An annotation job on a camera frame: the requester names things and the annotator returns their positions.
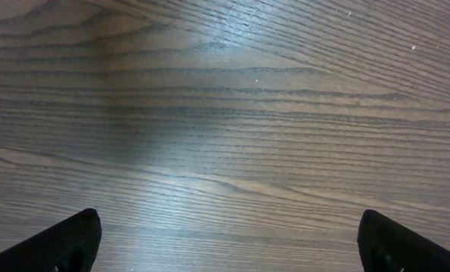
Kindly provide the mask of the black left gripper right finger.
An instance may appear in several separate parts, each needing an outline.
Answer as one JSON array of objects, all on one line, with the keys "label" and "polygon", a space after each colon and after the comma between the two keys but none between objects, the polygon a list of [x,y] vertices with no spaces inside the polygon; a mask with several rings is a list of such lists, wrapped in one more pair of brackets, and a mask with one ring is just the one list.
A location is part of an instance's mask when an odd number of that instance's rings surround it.
[{"label": "black left gripper right finger", "polygon": [[374,211],[364,211],[358,251],[365,272],[450,272],[450,251]]}]

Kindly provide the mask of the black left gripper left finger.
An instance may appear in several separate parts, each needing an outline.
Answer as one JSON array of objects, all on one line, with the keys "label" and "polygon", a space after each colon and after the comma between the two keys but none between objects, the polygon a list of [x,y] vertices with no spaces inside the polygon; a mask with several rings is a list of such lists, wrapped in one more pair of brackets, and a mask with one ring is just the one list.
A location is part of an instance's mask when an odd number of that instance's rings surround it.
[{"label": "black left gripper left finger", "polygon": [[0,272],[87,272],[102,236],[95,209],[84,209],[0,252]]}]

